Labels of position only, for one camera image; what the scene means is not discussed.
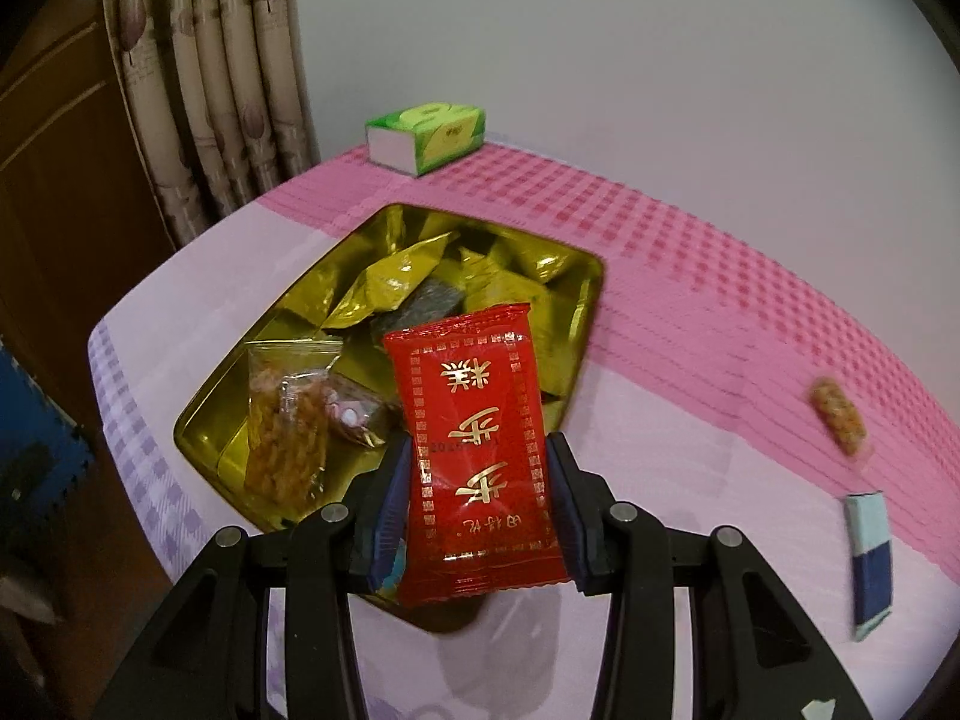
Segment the small orange snack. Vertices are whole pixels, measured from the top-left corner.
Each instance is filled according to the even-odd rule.
[[[856,406],[833,379],[817,379],[810,388],[810,405],[848,457],[856,455],[867,440],[867,429]]]

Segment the white wall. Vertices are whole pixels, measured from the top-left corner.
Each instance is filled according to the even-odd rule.
[[[488,129],[775,257],[960,418],[960,79],[909,0],[298,0],[325,157],[363,121]]]

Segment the metal screw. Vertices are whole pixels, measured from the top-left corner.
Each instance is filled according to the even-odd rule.
[[[728,525],[717,531],[717,541],[725,547],[738,547],[743,543],[743,533]]]
[[[617,501],[610,507],[610,516],[617,522],[633,522],[637,514],[637,507],[626,501]]]
[[[323,509],[320,509],[320,516],[327,522],[340,522],[347,519],[350,509],[342,503],[328,503]]]
[[[217,546],[220,547],[232,547],[238,541],[240,541],[240,529],[229,525],[227,528],[220,528],[217,531],[217,535],[213,536],[213,541],[217,542]]]

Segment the clear plastic snack bag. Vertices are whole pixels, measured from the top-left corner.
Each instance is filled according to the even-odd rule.
[[[394,404],[339,373],[323,383],[330,427],[349,442],[375,449],[387,442],[397,423]]]
[[[293,517],[315,509],[323,492],[330,419],[330,367],[339,338],[250,341],[250,410],[244,486]]]

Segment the tablecloth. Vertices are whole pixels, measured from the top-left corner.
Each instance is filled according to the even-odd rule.
[[[641,191],[505,146],[420,179],[370,165],[363,149],[314,167],[178,252],[94,330],[104,435],[171,578],[218,528],[254,531],[176,450],[176,417],[277,295],[397,201],[523,227],[604,258],[565,423],[578,460],[668,526],[743,529],[877,720],[900,717],[960,627],[957,426],[866,328],[744,242]],[[862,471],[805,404],[823,373],[843,381],[870,427],[874,454]],[[854,644],[838,497],[866,490],[883,490],[890,512],[894,614]],[[508,591],[466,630],[434,637],[352,601],[371,716],[588,716],[606,610],[570,584]],[[280,612],[277,599],[272,625]],[[689,716],[683,605],[677,625],[675,714]],[[275,635],[268,688],[282,706],[281,650]]]

